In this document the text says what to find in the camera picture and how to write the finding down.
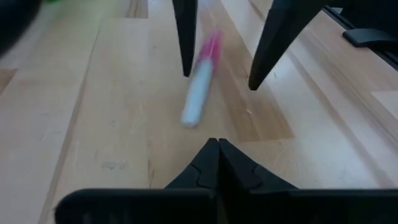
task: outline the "wood plank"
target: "wood plank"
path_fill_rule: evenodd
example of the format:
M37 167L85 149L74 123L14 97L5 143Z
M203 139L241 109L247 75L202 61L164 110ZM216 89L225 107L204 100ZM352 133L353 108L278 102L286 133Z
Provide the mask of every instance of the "wood plank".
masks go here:
M145 20L108 19L98 34L47 223L66 194L84 188L147 188Z
M229 18L223 3L201 4L199 18L204 33L214 27L223 31L221 60L215 80L223 95L238 140L289 139L294 135L268 86L258 91L248 88L252 56Z
M0 95L8 85L8 83L11 81L12 77L14 74L17 72L17 70L12 69L0 69Z
M262 25L259 24L259 18L256 18L256 16L237 16L237 10L239 8L247 9L248 11L251 10L248 14L256 15L254 9L248 9L249 3L245 3L243 1L232 0L223 1L223 3L237 27L238 32L241 34L242 40L245 42L253 56L255 53L253 43L256 41L246 37L246 35L252 33L257 34L257 30L262 27ZM361 85L366 87L368 93L370 93L371 90L393 90L395 88L395 82L398 81L396 77L393 77L393 73L396 72L391 70L390 66L372 52L363 49L355 49L347 43L340 43L341 41L344 41L341 37L341 28L323 12L319 13L310 25L306 27L303 33L305 34L306 32L311 32L313 38L308 40L307 35L303 34L299 37L307 39L307 42L310 44L318 44L318 42L321 42L323 45L322 50L318 50L315 54L315 52L307 45L301 49L301 51L297 51L297 49L292 46L290 49L296 58L298 58L300 62L303 62L302 64L305 67L304 70L308 71L311 79L315 81L315 85L319 85L319 87L316 87L320 88L321 91L315 91L315 88L311 86L310 82L303 82L302 80L300 81L300 79L297 79L296 75L304 77L302 75L303 71L300 71L297 66L292 67L292 61L290 58L284 57L284 59L281 59L275 66L273 71L271 71L271 75L269 75L263 83L263 86L269 86L271 88L271 92L275 96L277 104L282 108L283 114L287 118L288 124L293 130L295 136L295 140L292 141L294 149L301 151L304 155L306 155L307 152L310 154L310 156L305 156L305 159L303 159L303 157L300 159L300 156L294 157L297 163L301 163L303 166L308 167L307 169L310 170L310 172L308 172L307 175L313 178L312 181L305 180L304 185L301 185L300 182L298 184L303 187L395 186L397 183L397 176L394 174L393 170L396 169L394 165L396 162L394 161L397 160L397 153L394 152L394 146L392 146L390 142L386 141L383 134L380 134L380 126L383 127L384 124L379 125L379 127L375 127L374 119L372 119L372 117L363 116L360 110L358 111L358 105L364 106L369 101L364 101L363 99L359 100L358 98L347 98L344 92L351 91L353 87L356 88ZM304 55L308 55L309 52L311 52L315 58L313 58L312 61L311 59L302 60L305 58ZM362 57L365 59L365 63L373 64L374 66L372 68L367 68L367 70L363 70L363 68L358 67L357 64L352 63L351 57L348 58L346 55L351 55L351 57L354 58L353 60L357 63L364 63L360 62ZM330 65L334 63L336 65L338 64L338 67L345 71L343 73L336 74L337 70L329 70L327 67L322 66L324 64ZM280 75L278 71L283 71L284 76L289 78L281 80L279 78ZM378 77L374 74L377 73L385 73L383 75L383 80L376 80ZM325 79L324 74L328 74L331 77L343 74L349 79L352 79L350 77L365 75L367 78L366 80L358 80L359 85L347 86L345 83L343 85L338 85L338 88L330 88L335 85L336 82L334 82L333 79ZM289 84L292 80L295 80L295 85ZM287 97L285 92L290 93L291 97ZM303 93L308 94L306 95L306 99L301 99L303 96L297 96ZM292 100L293 98L297 102L302 102L303 105L296 105L297 102ZM373 105L378 111L385 109L380 103L377 105L374 101ZM314 114L313 116L305 117L305 113ZM379 116L382 116L384 119L387 118L388 120L391 118L391 115L388 115L387 113L379 113ZM317 117L322 117L323 119L315 122ZM304 126L302 126L301 122L305 122L305 125L308 126L303 128ZM313 130L317 130L320 127L329 127L327 128L329 131L320 131L319 133L316 131L313 132ZM330 150L334 151L332 153L329 152L329 150L326 150L327 147L325 144L327 144L326 142L328 138L323 138L326 136L334 138L332 136L336 134L339 135L341 139L335 142L334 145L338 148L343 148L344 150L336 151L336 149L331 148ZM341 166L344 164L348 166L348 162L339 162L338 158L340 156L350 157L355 161L357 164L356 168L352 168L350 172L352 172L352 175L354 176L358 176L356 172L360 172L362 173L362 177L357 179L349 179L350 177L346 177L346 171ZM325 167L329 162L336 163L338 166L334 169L331 167Z
M0 96L1 223L39 222L108 7L66 1Z
M310 181L303 179L298 186L373 188L382 185L289 58L283 56L272 73L275 75L267 77L266 84L295 134L292 146L295 162L304 167L305 175L311 178Z

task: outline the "wood grain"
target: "wood grain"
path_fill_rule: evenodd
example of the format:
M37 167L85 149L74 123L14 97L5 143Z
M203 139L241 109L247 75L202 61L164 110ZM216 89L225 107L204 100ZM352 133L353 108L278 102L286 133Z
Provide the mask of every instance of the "wood grain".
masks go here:
M131 0L127 17L148 19L148 0Z
M144 20L103 22L88 67L79 114L52 206L83 188L146 188L146 114L142 85L147 74Z
M215 80L228 107L238 141L292 138L294 135L269 87L264 85L259 91L248 89L252 57L223 3L217 0L209 6L202 4L199 18L205 35L214 27L223 31L221 61Z
M0 222L38 223L108 1L67 1L0 95Z
M0 95L16 72L17 70L15 69L0 69Z

